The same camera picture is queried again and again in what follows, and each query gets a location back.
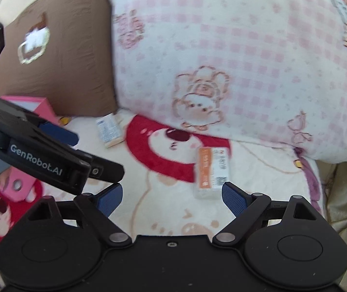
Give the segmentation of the clear floss pick box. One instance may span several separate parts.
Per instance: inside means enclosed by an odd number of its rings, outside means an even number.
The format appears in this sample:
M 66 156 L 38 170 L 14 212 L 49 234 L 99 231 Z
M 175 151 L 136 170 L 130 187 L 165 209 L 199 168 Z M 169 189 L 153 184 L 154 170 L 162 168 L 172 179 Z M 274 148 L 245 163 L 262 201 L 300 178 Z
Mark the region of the clear floss pick box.
M 230 150 L 226 147 L 201 147 L 195 163 L 194 196 L 216 200 L 222 196 L 224 183 L 230 180 Z

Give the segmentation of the white tissue pack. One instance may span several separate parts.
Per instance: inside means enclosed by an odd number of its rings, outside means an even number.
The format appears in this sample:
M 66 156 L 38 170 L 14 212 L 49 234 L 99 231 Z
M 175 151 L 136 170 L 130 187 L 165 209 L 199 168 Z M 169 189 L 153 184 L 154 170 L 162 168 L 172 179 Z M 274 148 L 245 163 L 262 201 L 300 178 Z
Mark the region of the white tissue pack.
M 124 141 L 123 130 L 119 126 L 116 115 L 110 113 L 96 121 L 99 137 L 106 148 L 110 148 Z

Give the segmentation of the brown embroidered pillow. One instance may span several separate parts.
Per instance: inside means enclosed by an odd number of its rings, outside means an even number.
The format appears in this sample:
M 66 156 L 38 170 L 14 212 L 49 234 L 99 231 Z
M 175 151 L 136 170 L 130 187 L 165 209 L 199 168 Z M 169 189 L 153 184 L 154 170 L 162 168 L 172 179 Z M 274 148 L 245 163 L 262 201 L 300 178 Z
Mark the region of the brown embroidered pillow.
M 59 116 L 117 109 L 108 0 L 38 0 L 5 28 L 0 97 L 46 98 Z

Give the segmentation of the pink checkered bunny pillow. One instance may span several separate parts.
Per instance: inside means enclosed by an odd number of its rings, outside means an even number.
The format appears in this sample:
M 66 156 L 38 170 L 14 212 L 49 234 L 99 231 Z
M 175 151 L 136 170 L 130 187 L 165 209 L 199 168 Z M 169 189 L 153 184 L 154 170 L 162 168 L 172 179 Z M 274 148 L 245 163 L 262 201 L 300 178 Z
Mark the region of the pink checkered bunny pillow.
M 347 0 L 110 0 L 122 108 L 347 162 Z

